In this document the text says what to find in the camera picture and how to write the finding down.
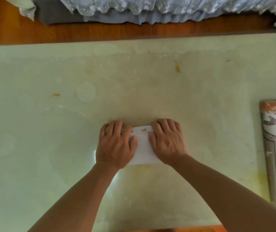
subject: person's right arm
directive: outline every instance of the person's right arm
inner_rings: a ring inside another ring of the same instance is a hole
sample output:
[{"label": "person's right arm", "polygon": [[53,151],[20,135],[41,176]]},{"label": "person's right arm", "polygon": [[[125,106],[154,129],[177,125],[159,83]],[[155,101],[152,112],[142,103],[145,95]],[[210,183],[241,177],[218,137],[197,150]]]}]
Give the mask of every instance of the person's right arm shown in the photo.
[{"label": "person's right arm", "polygon": [[276,207],[189,156],[179,123],[159,119],[152,127],[155,154],[195,188],[228,232],[276,231]]}]

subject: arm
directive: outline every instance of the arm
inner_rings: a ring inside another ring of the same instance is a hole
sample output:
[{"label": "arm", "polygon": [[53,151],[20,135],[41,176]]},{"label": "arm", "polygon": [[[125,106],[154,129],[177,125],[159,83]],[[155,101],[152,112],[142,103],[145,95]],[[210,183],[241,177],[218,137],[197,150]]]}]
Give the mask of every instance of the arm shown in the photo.
[{"label": "arm", "polygon": [[127,125],[121,135],[122,124],[122,121],[113,121],[101,128],[94,167],[29,232],[91,232],[107,188],[117,171],[132,159],[138,145],[134,137],[129,146],[132,127]]},{"label": "arm", "polygon": [[276,231],[276,207],[189,156],[179,123],[159,119],[152,127],[155,154],[196,189],[228,232]]}]

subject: brown wooden floor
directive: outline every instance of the brown wooden floor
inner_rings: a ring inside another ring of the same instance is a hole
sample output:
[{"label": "brown wooden floor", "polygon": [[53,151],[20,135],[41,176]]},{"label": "brown wooden floor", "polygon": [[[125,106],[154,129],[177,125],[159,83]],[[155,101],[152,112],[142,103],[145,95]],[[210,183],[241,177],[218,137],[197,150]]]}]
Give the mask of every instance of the brown wooden floor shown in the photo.
[{"label": "brown wooden floor", "polygon": [[19,14],[18,8],[0,0],[0,44],[35,44],[93,40],[116,40],[144,37],[190,36],[273,28],[276,16],[271,14],[226,15],[201,22],[167,24],[76,23],[45,26]]}]

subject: person's left hand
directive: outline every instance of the person's left hand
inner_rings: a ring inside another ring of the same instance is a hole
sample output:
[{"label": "person's left hand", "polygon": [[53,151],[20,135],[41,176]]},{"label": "person's left hand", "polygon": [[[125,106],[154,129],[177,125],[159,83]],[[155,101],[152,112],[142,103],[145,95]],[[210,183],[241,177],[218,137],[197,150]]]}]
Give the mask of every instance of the person's left hand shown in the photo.
[{"label": "person's left hand", "polygon": [[123,121],[120,120],[103,125],[96,150],[96,163],[103,163],[119,170],[133,158],[138,146],[138,139],[137,136],[134,136],[129,144],[132,126],[126,125],[121,134],[122,124]]}]

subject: forearm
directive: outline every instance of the forearm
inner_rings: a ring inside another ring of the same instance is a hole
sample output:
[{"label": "forearm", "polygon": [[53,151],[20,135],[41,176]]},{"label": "forearm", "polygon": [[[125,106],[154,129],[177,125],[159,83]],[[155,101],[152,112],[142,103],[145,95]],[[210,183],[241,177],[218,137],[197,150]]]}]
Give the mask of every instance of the forearm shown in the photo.
[{"label": "forearm", "polygon": [[276,208],[252,191],[188,155],[173,167],[197,190],[228,232],[276,231]]},{"label": "forearm", "polygon": [[29,232],[90,232],[117,170],[96,164],[50,208]]}]

